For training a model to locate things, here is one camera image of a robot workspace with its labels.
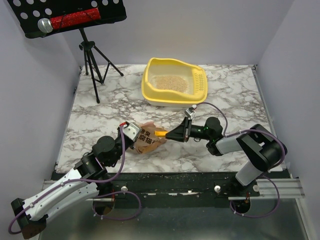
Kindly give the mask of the orange plastic scoop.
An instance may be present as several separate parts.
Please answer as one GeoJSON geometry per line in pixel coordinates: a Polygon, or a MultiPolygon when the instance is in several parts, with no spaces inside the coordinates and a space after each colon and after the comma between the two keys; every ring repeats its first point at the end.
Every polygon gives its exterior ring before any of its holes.
{"type": "Polygon", "coordinates": [[[167,131],[154,131],[154,135],[159,138],[165,138],[167,133],[167,131]]]}

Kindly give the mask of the pink cat litter bag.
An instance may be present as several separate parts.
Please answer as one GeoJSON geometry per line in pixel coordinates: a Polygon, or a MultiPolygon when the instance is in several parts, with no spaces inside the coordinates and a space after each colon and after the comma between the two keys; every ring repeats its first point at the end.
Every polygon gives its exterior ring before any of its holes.
{"type": "Polygon", "coordinates": [[[155,132],[166,132],[164,127],[155,125],[153,121],[146,122],[139,125],[141,131],[137,137],[137,141],[134,144],[134,151],[138,154],[147,154],[159,146],[167,142],[164,137],[159,137],[155,135],[155,132]]]}

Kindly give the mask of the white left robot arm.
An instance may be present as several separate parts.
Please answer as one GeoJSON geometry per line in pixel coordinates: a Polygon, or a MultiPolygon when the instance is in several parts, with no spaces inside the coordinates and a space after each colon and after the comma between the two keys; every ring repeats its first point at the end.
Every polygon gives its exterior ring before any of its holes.
{"type": "Polygon", "coordinates": [[[92,147],[92,151],[84,154],[80,162],[54,184],[27,199],[16,198],[11,202],[14,219],[8,227],[11,235],[14,223],[18,223],[25,240],[42,232],[50,219],[72,204],[93,197],[107,197],[112,192],[112,181],[118,178],[118,171],[110,176],[107,167],[113,167],[118,160],[125,161],[128,148],[133,149],[137,141],[135,136],[123,131],[118,132],[116,139],[111,136],[101,137],[92,147]]]}

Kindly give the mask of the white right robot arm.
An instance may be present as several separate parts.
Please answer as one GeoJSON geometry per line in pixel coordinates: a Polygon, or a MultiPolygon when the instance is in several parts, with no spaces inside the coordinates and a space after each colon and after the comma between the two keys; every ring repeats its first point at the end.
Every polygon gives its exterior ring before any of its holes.
{"type": "Polygon", "coordinates": [[[203,126],[194,125],[191,119],[185,117],[179,126],[165,133],[164,137],[177,142],[187,142],[189,138],[207,140],[206,148],[213,156],[244,152],[248,162],[226,187],[228,192],[236,196],[243,195],[256,178],[280,165],[288,153],[287,147],[260,124],[223,136],[223,127],[216,117],[209,117],[203,126]]]}

